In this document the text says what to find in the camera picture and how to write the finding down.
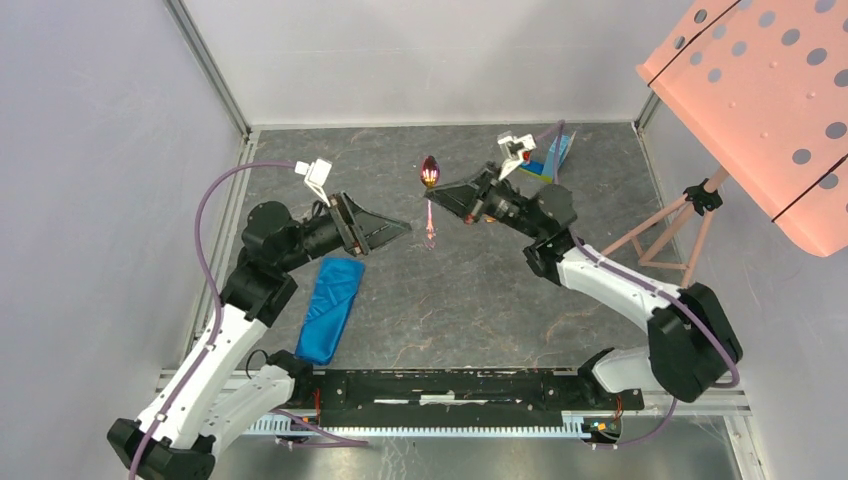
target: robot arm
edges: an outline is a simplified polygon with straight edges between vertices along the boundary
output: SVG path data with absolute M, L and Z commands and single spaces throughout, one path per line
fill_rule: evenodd
M 271 328 L 297 289 L 288 272 L 338 248 L 367 255 L 411 231 L 408 223 L 369 212 L 344 192 L 324 194 L 329 168 L 329 162 L 319 160 L 296 169 L 320 198 L 310 218 L 293 219 L 279 202 L 260 204 L 248 214 L 244 248 L 221 292 L 220 328 L 213 333 L 213 326 L 207 326 L 168 386 L 136 420 L 118 419 L 109 430 L 109 443 L 127 468 L 146 432 L 153 432 L 141 454 L 137 473 L 142 478 L 207 478 L 215 457 L 250 424 L 304 394 L 296 380 L 308 376 L 311 365 L 280 352 L 250 382 L 215 404 L 238 361 Z M 175 400 L 165 405 L 175 390 Z
M 511 158 L 505 157 L 508 166 Z M 533 243 L 524 255 L 537 276 L 594 297 L 647 334 L 648 347 L 605 350 L 584 365 L 598 388 L 608 393 L 664 389 L 692 402 L 727 372 L 720 354 L 673 302 L 697 315 L 733 362 L 741 359 L 741 347 L 709 288 L 680 289 L 609 260 L 569 231 L 577 219 L 571 192 L 545 185 L 524 197 L 503 179 L 504 166 L 487 163 L 464 180 L 428 188 L 424 196 L 467 224 L 486 215 L 527 235 Z

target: blue cloth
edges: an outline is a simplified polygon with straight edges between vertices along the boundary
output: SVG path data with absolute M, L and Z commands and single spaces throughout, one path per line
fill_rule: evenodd
M 324 259 L 300 329 L 295 356 L 315 365 L 330 363 L 342 338 L 363 273 L 365 265 L 362 262 L 347 258 Z

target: circular hole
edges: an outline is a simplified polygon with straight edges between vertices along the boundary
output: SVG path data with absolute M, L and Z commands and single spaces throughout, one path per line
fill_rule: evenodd
M 721 70 L 718 68 L 710 70 L 710 73 L 707 74 L 707 80 L 709 80 L 710 83 L 716 83 L 721 80 Z
M 792 154 L 792 161 L 798 165 L 803 165 L 809 162 L 811 158 L 813 158 L 813 154 L 806 148 L 799 148 Z
M 777 15 L 771 10 L 769 10 L 768 12 L 763 12 L 763 14 L 760 15 L 759 24 L 763 28 L 770 27 L 771 24 L 774 23 L 775 18 L 777 18 Z
M 817 0 L 816 1 L 816 13 L 825 13 L 833 8 L 833 5 L 836 3 L 836 0 Z
M 713 30 L 713 38 L 716 40 L 722 38 L 727 33 L 727 27 L 725 25 L 719 25 Z
M 848 132 L 848 126 L 842 122 L 833 122 L 827 126 L 824 134 L 827 135 L 827 138 L 837 140 L 844 137 L 846 132 Z
M 812 66 L 821 65 L 826 58 L 827 50 L 823 48 L 816 48 L 807 54 L 807 64 Z
M 822 181 L 819 182 L 819 186 L 825 190 L 830 190 L 838 184 L 839 177 L 837 177 L 835 173 L 828 173 L 827 176 L 822 178 Z
M 801 31 L 797 28 L 792 28 L 786 31 L 783 34 L 783 37 L 780 39 L 780 42 L 786 45 L 787 47 L 790 45 L 795 45 L 795 42 L 801 38 Z
M 833 77 L 833 83 L 835 83 L 837 87 L 848 87 L 848 68 L 837 73 L 836 76 Z
M 741 41 L 734 43 L 733 48 L 730 49 L 734 57 L 741 57 L 746 50 L 748 50 L 748 44 Z

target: white bracket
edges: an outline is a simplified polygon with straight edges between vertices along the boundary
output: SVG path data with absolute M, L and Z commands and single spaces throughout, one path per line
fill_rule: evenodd
M 324 193 L 324 182 L 327 181 L 331 168 L 333 168 L 333 164 L 321 158 L 312 163 L 297 162 L 294 167 L 295 173 L 304 176 L 303 183 L 315 192 L 315 195 L 318 195 L 318 198 L 328 207 L 330 206 L 330 199 Z
M 516 138 L 512 132 L 504 132 L 498 135 L 498 145 L 500 145 L 501 153 L 504 155 L 501 173 L 498 175 L 500 181 L 527 161 L 525 155 L 529 157 L 530 152 L 536 149 L 536 140 L 533 139 L 531 134 Z

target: black clamp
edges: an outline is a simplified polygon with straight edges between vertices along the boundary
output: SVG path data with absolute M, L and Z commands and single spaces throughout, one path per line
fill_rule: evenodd
M 721 200 L 721 196 L 718 194 L 718 190 L 708 192 L 704 189 L 704 185 L 707 184 L 707 180 L 708 179 L 705 178 L 700 184 L 691 186 L 683 191 L 683 193 L 686 194 L 686 201 L 691 202 L 695 211 L 702 217 L 704 216 L 705 211 L 712 212 L 724 203 Z

